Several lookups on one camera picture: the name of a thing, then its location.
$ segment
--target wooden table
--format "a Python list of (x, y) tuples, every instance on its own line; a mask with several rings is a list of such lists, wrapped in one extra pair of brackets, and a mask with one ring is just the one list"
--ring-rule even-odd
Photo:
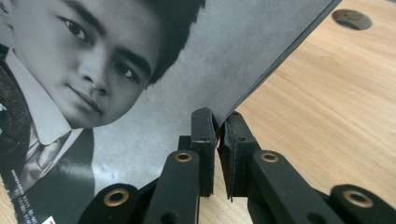
[[(283, 154), (315, 189), (353, 184), (396, 207), (396, 3), (344, 0), (373, 26), (328, 17), (237, 111), (262, 148)], [(14, 223), (0, 188), (0, 222)], [(246, 199), (227, 201), (219, 160), (200, 223), (250, 223)]]

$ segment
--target magazine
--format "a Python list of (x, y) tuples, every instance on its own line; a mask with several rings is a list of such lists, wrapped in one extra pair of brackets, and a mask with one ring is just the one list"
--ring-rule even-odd
[(338, 3), (1, 3), (0, 174), (18, 221), (77, 223), (106, 186), (147, 185), (193, 111), (221, 124)]

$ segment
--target metal grommet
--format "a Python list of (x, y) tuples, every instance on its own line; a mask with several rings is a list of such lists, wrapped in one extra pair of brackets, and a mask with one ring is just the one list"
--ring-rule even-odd
[(105, 205), (115, 207), (126, 202), (129, 193), (126, 189), (113, 189), (105, 196)]
[(176, 154), (176, 160), (185, 162), (185, 161), (190, 161), (192, 158), (192, 155), (190, 153), (185, 153), (185, 152), (180, 152)]
[(262, 160), (268, 161), (268, 162), (277, 162), (277, 161), (279, 161), (279, 158), (277, 157), (277, 155), (274, 155), (273, 153), (265, 152), (265, 153), (262, 153)]
[(373, 200), (354, 189), (345, 190), (343, 195), (347, 201), (362, 208), (369, 208), (374, 205)]

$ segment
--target man's ear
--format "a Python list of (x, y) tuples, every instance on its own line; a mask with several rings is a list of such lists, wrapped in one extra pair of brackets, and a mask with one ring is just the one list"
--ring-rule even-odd
[(0, 0), (0, 18), (3, 23), (12, 28), (12, 0)]

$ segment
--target shirt collar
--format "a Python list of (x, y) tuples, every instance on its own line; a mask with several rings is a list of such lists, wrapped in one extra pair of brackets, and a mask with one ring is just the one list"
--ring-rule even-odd
[(6, 62), (21, 87), (40, 143), (49, 145), (71, 131), (70, 125), (58, 106), (17, 58), (14, 49), (8, 51)]

